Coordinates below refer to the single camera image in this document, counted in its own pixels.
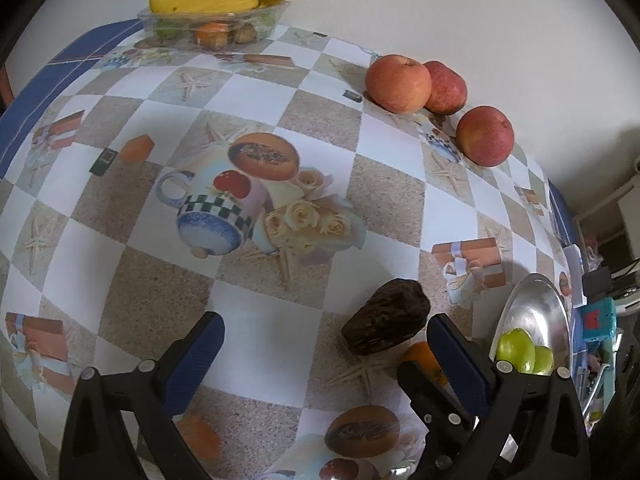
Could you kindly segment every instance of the blue gripper pad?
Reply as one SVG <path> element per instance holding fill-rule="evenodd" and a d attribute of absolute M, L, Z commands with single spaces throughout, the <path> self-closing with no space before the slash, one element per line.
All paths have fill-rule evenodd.
<path fill-rule="evenodd" d="M 462 406 L 470 415 L 487 416 L 496 386 L 489 356 L 467 341 L 446 314 L 431 317 L 427 342 Z"/>
<path fill-rule="evenodd" d="M 156 384 L 168 416 L 187 411 L 224 340 L 222 316 L 205 312 L 186 337 L 172 343 L 160 358 Z"/>

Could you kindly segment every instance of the white stitching line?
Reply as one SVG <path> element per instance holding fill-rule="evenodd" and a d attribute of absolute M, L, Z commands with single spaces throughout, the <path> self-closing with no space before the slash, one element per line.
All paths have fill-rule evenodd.
<path fill-rule="evenodd" d="M 137 27 L 140 25 L 140 22 L 134 23 L 133 25 L 131 25 L 129 28 L 126 28 L 125 30 L 119 32 L 118 34 L 116 34 L 115 36 L 112 36 L 111 38 L 109 38 L 108 40 L 106 40 L 103 44 L 101 44 L 100 46 L 96 47 L 95 50 L 91 53 L 88 54 L 83 60 L 78 60 L 78 66 L 76 66 L 75 68 L 73 68 L 71 70 L 71 72 L 69 72 L 67 75 L 65 75 L 50 91 L 47 95 L 45 95 L 41 101 L 34 107 L 34 109 L 31 111 L 31 113 L 29 115 L 27 115 L 24 120 L 22 121 L 22 124 L 20 125 L 20 127 L 16 130 L 15 135 L 12 137 L 12 139 L 7 143 L 7 146 L 5 147 L 4 151 L 0 154 L 0 163 L 2 163 L 4 156 L 6 155 L 6 152 L 9 150 L 9 148 L 11 147 L 11 145 L 15 142 L 15 139 L 17 139 L 17 137 L 20 135 L 22 128 L 24 127 L 24 124 L 29 120 L 29 118 L 36 112 L 36 110 L 40 107 L 40 105 L 47 100 L 47 98 L 56 91 L 56 89 L 60 86 L 61 83 L 63 83 L 70 75 L 72 75 L 78 68 L 80 68 L 80 66 L 82 65 L 82 63 L 87 62 L 89 59 L 87 59 L 88 57 L 92 56 L 93 54 L 95 54 L 98 50 L 100 50 L 102 47 L 104 47 L 105 45 L 107 45 L 107 43 L 110 43 L 111 41 L 116 40 L 119 36 L 123 35 L 125 32 L 129 32 L 132 28 Z M 81 38 L 84 38 L 87 34 L 89 34 L 89 32 L 91 32 L 90 30 L 86 33 L 84 33 L 82 36 L 80 36 L 80 38 L 78 38 L 76 41 L 80 40 Z M 48 66 L 48 64 L 46 64 L 45 66 L 43 66 L 40 71 L 33 77 L 32 80 L 35 80 L 41 73 L 42 71 Z"/>

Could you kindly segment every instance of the checkered tablecloth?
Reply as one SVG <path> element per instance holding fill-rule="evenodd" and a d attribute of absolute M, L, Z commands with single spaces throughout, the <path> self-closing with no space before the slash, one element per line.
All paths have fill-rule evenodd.
<path fill-rule="evenodd" d="M 447 140 L 456 118 L 434 132 L 427 115 L 397 116 L 363 98 L 372 53 L 359 46 L 278 25 L 245 49 L 290 56 L 296 67 L 286 68 L 135 48 L 140 39 L 123 41 L 62 91 L 0 181 L 0 417 L 34 472 L 57 478 L 70 396 L 23 384 L 7 312 L 62 320 L 77 377 L 90 365 L 109 374 L 159 358 L 216 310 L 225 344 L 190 405 L 221 439 L 220 458 L 204 463 L 211 475 L 249 478 L 363 404 L 388 407 L 401 424 L 396 448 L 371 459 L 384 474 L 424 431 L 394 377 L 409 343 L 353 356 L 340 346 L 341 327 L 380 285 L 402 277 L 420 281 L 432 314 L 448 313 L 470 337 L 491 336 L 526 274 L 558 284 L 568 273 L 545 174 L 518 145 L 501 166 L 480 168 Z M 33 132 L 80 111 L 74 142 L 26 165 Z M 353 205 L 367 225 L 362 248 L 314 265 L 287 251 L 267 256 L 252 242 L 225 256 L 190 253 L 155 183 L 203 146 L 251 132 L 288 141 L 300 167 L 326 179 L 323 196 Z M 89 172 L 105 148 L 145 134 L 154 142 L 146 160 L 116 157 L 103 176 Z M 518 189 L 532 190 L 540 208 Z M 477 238 L 496 240 L 507 284 L 452 304 L 431 251 Z M 126 421 L 149 458 L 134 417 Z"/>

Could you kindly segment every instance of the table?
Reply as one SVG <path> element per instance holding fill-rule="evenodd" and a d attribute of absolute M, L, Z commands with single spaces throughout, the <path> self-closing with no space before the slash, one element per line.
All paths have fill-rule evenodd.
<path fill-rule="evenodd" d="M 188 413 L 220 437 L 210 474 L 317 474 L 337 456 L 331 424 L 368 404 L 399 436 L 354 459 L 361 470 L 418 457 L 424 425 L 394 373 L 424 331 L 362 357 L 340 329 L 393 278 L 417 280 L 431 315 L 478 340 L 526 274 L 561 288 L 539 165 L 519 145 L 497 168 L 466 159 L 450 139 L 464 110 L 379 108 L 363 96 L 374 54 L 317 32 L 278 25 L 245 49 L 294 68 L 147 48 L 131 32 L 104 41 L 108 54 L 48 67 L 92 64 L 56 73 L 66 88 L 38 101 L 0 160 L 0 416 L 32 469 L 57 477 L 84 367 L 158 358 L 206 310 L 222 314 L 226 339 Z M 41 375 L 20 364 L 61 341 Z"/>

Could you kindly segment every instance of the blue fabric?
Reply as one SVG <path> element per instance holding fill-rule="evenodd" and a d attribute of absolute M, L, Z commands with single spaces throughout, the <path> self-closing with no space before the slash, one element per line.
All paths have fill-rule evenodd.
<path fill-rule="evenodd" d="M 53 100 L 118 43 L 141 29 L 140 20 L 94 28 L 64 48 L 34 76 L 0 117 L 0 178 L 24 137 Z"/>
<path fill-rule="evenodd" d="M 564 197 L 558 191 L 558 188 L 549 181 L 549 197 L 551 198 L 551 211 L 556 219 L 556 225 L 558 226 L 558 236 L 562 242 L 563 247 L 569 245 L 578 245 L 578 231 L 574 226 L 574 214 L 566 204 Z"/>

